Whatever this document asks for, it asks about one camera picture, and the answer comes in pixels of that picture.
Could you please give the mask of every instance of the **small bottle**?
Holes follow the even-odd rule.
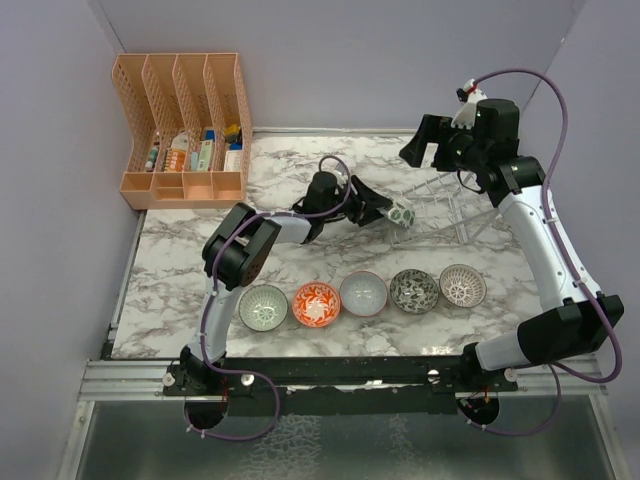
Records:
[[[160,142],[154,142],[153,147],[149,151],[149,156],[147,157],[147,163],[144,166],[144,169],[147,172],[153,172],[154,167],[156,166],[156,160],[158,160],[158,152],[160,151]]]

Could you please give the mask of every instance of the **dark patterned bowl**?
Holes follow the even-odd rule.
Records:
[[[439,288],[436,281],[421,270],[403,270],[389,287],[395,304],[407,313],[427,313],[438,302]]]

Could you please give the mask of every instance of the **gray wall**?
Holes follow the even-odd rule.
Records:
[[[129,52],[240,52],[256,126],[416,128],[472,76],[545,70],[583,1],[99,3]],[[524,105],[536,82],[495,84]]]
[[[85,0],[0,7],[0,476],[50,479],[135,227],[114,60]]]
[[[625,302],[626,313],[616,329],[624,368],[609,391],[635,477],[640,477],[638,18],[637,0],[588,1],[548,72],[567,98],[570,117],[552,186],[556,205],[591,274],[606,293],[618,293]],[[520,129],[524,153],[548,164],[558,138],[559,111],[553,94],[540,85]],[[599,359],[603,370],[611,371],[608,342]]]

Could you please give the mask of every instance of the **white wire dish rack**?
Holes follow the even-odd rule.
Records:
[[[409,229],[389,227],[390,245],[412,246],[425,239],[473,243],[494,223],[498,210],[486,195],[469,188],[478,188],[472,174],[463,174],[460,182],[456,174],[443,173],[400,192],[399,201],[409,203],[416,218]]]

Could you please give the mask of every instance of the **cable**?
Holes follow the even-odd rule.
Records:
[[[618,377],[618,375],[620,375],[620,372],[622,370],[622,349],[620,348],[620,342],[618,341],[618,337],[613,331],[613,327],[611,326],[611,323],[607,318],[607,314],[604,312],[604,310],[598,303],[598,300],[591,293],[589,288],[587,288],[587,286],[582,282],[582,277],[580,275],[580,272],[578,271],[578,268],[576,267],[576,265],[573,263],[571,259],[571,255],[569,254],[569,251],[567,250],[567,247],[564,244],[564,241],[562,240],[562,236],[560,235],[560,231],[558,230],[558,227],[555,225],[555,222],[553,222],[553,213],[551,212],[551,206],[549,204],[549,185],[551,183],[551,177],[553,176],[553,173],[558,164],[558,159],[560,158],[560,153],[562,152],[562,147],[564,146],[564,141],[567,136],[567,128],[569,125],[569,112],[567,111],[567,103],[564,99],[564,96],[560,92],[560,89],[558,88],[558,86],[553,80],[551,80],[548,76],[546,76],[543,73],[540,73],[528,68],[507,68],[504,70],[497,70],[495,72],[491,72],[491,73],[488,73],[487,75],[483,75],[479,77],[478,79],[475,80],[474,85],[477,86],[480,82],[483,82],[484,80],[497,77],[499,75],[504,75],[507,73],[526,73],[528,75],[533,75],[534,77],[538,77],[540,80],[542,80],[547,85],[549,85],[549,87],[551,87],[551,90],[553,90],[553,93],[555,93],[556,97],[558,98],[558,102],[560,103],[560,109],[562,111],[562,128],[560,130],[560,138],[558,140],[558,146],[556,147],[556,151],[553,154],[553,157],[551,159],[551,164],[549,165],[547,176],[542,182],[542,198],[541,198],[542,208],[544,211],[545,218],[547,220],[547,225],[549,226],[549,229],[551,230],[551,234],[553,235],[556,245],[558,246],[558,250],[560,251],[560,255],[562,256],[563,260],[567,264],[567,267],[569,268],[569,271],[571,272],[571,275],[573,276],[573,279],[576,282],[576,285],[578,285],[578,287],[580,288],[584,296],[587,297],[587,299],[595,309],[596,313],[598,314],[598,317],[600,318],[600,321],[602,322],[602,325],[604,326],[604,329],[606,330],[607,335],[609,336],[609,339],[611,339],[611,345],[613,346],[613,352],[615,356],[615,365],[613,367],[613,371],[606,377],[602,377],[602,378],[589,377],[587,375],[584,375],[583,373],[577,372],[572,368],[567,367],[566,365],[563,365],[560,362],[553,362],[553,365],[587,382],[599,383],[599,384],[609,383],[610,381],[615,380]]]
[[[265,382],[267,382],[267,384],[269,385],[269,387],[271,388],[271,390],[273,390],[273,393],[275,395],[275,411],[273,414],[273,418],[271,419],[271,421],[269,422],[269,424],[263,428],[261,431],[259,431],[258,433],[255,433],[253,435],[243,435],[243,436],[233,436],[233,435],[224,435],[224,434],[220,434],[220,433],[214,433],[208,430],[201,430],[198,428],[195,428],[192,424],[191,424],[191,420],[189,419],[189,412],[187,411],[187,409],[185,408],[184,410],[184,415],[185,415],[185,421],[187,422],[187,424],[189,425],[189,428],[187,429],[187,431],[193,430],[197,433],[199,433],[203,438],[205,436],[207,437],[211,437],[211,438],[218,438],[220,440],[228,440],[228,441],[232,441],[232,442],[246,442],[246,441],[250,441],[250,440],[255,440],[256,438],[260,438],[263,435],[265,435],[266,433],[268,433],[273,427],[275,427],[276,423],[278,422],[278,417],[280,416],[280,395],[278,394],[278,389],[275,385],[275,383],[273,383],[273,381],[267,377],[266,375],[259,373],[259,372],[253,372],[250,370],[228,370],[225,368],[220,368],[220,367],[216,367],[213,362],[211,362],[211,359],[209,358],[209,355],[207,354],[207,346],[206,346],[206,331],[207,331],[207,317],[209,315],[209,310],[211,310],[211,306],[213,305],[213,300],[215,298],[216,293],[218,292],[218,275],[217,275],[217,268],[218,268],[218,264],[220,263],[220,259],[222,258],[222,254],[223,252],[229,247],[229,245],[231,245],[233,243],[233,241],[236,239],[236,237],[238,237],[238,235],[240,235],[249,225],[251,225],[253,222],[255,222],[258,218],[264,218],[264,217],[271,217],[271,216],[293,216],[293,217],[298,217],[298,218],[321,218],[321,217],[325,217],[325,216],[329,216],[332,215],[333,213],[337,212],[338,210],[340,210],[344,204],[347,202],[347,200],[349,199],[349,194],[351,193],[351,172],[349,171],[349,167],[347,167],[346,163],[344,163],[340,158],[336,157],[335,155],[325,155],[324,157],[322,157],[320,159],[320,163],[318,164],[318,168],[320,169],[320,171],[322,171],[322,164],[328,160],[328,159],[333,159],[336,160],[346,171],[347,173],[347,188],[345,190],[345,194],[344,197],[342,199],[342,201],[336,205],[335,207],[327,210],[326,212],[320,212],[320,213],[310,213],[310,214],[292,214],[292,213],[288,213],[288,212],[276,212],[276,213],[268,213],[268,212],[263,212],[263,213],[259,213],[257,215],[254,215],[253,217],[249,218],[246,222],[244,222],[242,225],[240,225],[227,239],[227,241],[222,245],[222,247],[220,248],[220,251],[218,252],[218,255],[216,256],[215,260],[213,261],[213,266],[212,266],[212,272],[211,272],[211,278],[213,281],[213,295],[210,295],[207,303],[205,304],[204,309],[202,310],[202,318],[200,320],[200,350],[202,351],[202,360],[204,362],[204,364],[210,368],[211,370],[213,370],[216,373],[220,373],[222,375],[253,375],[254,377],[258,377],[261,378],[262,380],[264,380]]]
[[[556,382],[556,391],[557,391],[556,403],[553,406],[553,411],[551,412],[551,415],[549,415],[549,418],[547,418],[544,422],[542,422],[537,427],[532,428],[531,430],[525,430],[524,432],[509,432],[506,430],[501,430],[499,428],[492,428],[486,425],[480,425],[479,423],[472,421],[471,419],[467,418],[464,415],[464,413],[462,413],[462,410],[460,409],[458,409],[458,412],[460,413],[460,415],[463,415],[467,419],[467,423],[472,427],[477,428],[478,430],[482,430],[483,432],[493,433],[494,435],[500,435],[501,437],[529,437],[531,435],[540,433],[543,430],[549,428],[556,421],[558,412],[560,411],[560,404],[562,403],[562,388],[560,387],[560,378],[558,378],[558,373],[555,371],[555,369],[551,365],[549,365],[549,368],[551,369],[551,373],[553,374],[553,379]]]

